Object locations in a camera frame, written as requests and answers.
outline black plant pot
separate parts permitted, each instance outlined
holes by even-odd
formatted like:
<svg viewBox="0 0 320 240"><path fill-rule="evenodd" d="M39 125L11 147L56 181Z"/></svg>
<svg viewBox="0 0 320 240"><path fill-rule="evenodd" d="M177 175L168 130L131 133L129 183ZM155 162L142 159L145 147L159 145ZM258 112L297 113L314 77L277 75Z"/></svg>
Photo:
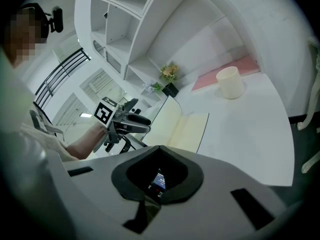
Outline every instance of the black plant pot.
<svg viewBox="0 0 320 240"><path fill-rule="evenodd" d="M172 98L176 97L179 92L172 82L167 84L162 91L167 97L170 95Z"/></svg>

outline white shirt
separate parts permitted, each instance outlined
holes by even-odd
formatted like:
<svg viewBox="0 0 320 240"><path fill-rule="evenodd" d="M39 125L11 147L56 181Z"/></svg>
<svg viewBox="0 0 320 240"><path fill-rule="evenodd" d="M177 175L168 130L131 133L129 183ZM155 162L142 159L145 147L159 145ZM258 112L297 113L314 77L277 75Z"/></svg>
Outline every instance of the white shirt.
<svg viewBox="0 0 320 240"><path fill-rule="evenodd" d="M71 156L52 131L52 124L33 104L35 95L14 74L13 67L0 48L0 130L22 132L46 150L54 150L63 162L78 160Z"/></svg>

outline potted plant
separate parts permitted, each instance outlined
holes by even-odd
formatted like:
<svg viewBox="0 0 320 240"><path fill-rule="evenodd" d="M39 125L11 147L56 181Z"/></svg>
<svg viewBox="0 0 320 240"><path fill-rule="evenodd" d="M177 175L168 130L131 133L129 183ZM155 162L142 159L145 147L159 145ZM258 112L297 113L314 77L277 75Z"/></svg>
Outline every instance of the potted plant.
<svg viewBox="0 0 320 240"><path fill-rule="evenodd" d="M160 79L164 79L168 82L168 84L162 89L163 93L166 96L176 97L178 94L178 89L174 86L173 82L178 80L177 71L179 70L178 65L176 65L173 61L170 62L169 65L164 65L160 71L161 76Z"/></svg>

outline ceiling light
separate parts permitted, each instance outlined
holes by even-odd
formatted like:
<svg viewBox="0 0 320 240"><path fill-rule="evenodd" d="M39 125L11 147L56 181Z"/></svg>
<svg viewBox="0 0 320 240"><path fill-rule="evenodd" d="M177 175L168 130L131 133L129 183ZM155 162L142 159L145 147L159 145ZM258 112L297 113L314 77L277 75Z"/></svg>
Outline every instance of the ceiling light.
<svg viewBox="0 0 320 240"><path fill-rule="evenodd" d="M92 114L87 114L87 113L81 113L80 117L81 118L90 118Z"/></svg>

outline person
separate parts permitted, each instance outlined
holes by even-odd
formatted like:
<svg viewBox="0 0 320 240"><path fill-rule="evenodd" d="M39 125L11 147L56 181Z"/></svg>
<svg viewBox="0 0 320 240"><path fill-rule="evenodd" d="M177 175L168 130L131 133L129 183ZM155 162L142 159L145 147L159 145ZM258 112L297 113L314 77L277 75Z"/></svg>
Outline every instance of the person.
<svg viewBox="0 0 320 240"><path fill-rule="evenodd" d="M34 54L37 44L46 42L49 21L37 3L23 5L5 25L0 48L0 130L21 132L36 139L44 149L56 151L63 162L86 159L106 136L100 123L94 124L80 139L65 146L57 138L46 113L34 102L35 95L14 74L14 70Z"/></svg>

